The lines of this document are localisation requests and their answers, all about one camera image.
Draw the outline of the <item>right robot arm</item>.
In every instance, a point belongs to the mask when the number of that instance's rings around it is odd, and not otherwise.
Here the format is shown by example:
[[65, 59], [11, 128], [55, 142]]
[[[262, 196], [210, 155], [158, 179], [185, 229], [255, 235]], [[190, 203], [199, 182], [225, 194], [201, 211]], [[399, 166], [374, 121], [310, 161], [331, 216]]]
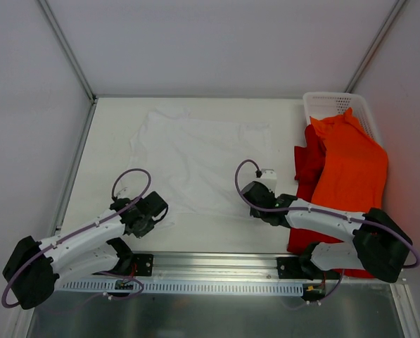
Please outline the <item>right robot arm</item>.
[[239, 189], [238, 194], [254, 218], [337, 240], [312, 242], [299, 255], [300, 272], [311, 280], [330, 270], [364, 270], [378, 280], [394, 283], [412, 248], [410, 238], [377, 208], [368, 213], [342, 212], [293, 195], [275, 196], [258, 181]]

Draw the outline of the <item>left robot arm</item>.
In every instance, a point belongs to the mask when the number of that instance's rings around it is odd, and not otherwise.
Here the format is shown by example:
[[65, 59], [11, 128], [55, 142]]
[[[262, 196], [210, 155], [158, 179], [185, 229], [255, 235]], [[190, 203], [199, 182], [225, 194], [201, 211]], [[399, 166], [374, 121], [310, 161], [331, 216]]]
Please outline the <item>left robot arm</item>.
[[[142, 238], [168, 209], [157, 192], [135, 200], [114, 198], [108, 209], [75, 231], [39, 241], [31, 236], [21, 239], [2, 272], [7, 282], [3, 307], [35, 308], [65, 284], [92, 274], [133, 276], [141, 262], [123, 236]], [[7, 301], [8, 293], [16, 298], [13, 305]]]

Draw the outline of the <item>white t shirt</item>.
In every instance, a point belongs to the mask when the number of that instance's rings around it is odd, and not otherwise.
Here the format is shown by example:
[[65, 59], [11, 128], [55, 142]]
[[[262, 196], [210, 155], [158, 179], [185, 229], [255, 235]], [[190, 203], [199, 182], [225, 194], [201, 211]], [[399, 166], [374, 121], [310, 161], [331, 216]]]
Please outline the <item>white t shirt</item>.
[[247, 218], [234, 174], [248, 158], [270, 164], [272, 133], [267, 123], [201, 120], [165, 108], [148, 113], [130, 146], [128, 166], [151, 174], [151, 189], [169, 206], [161, 222], [168, 227], [186, 214]]

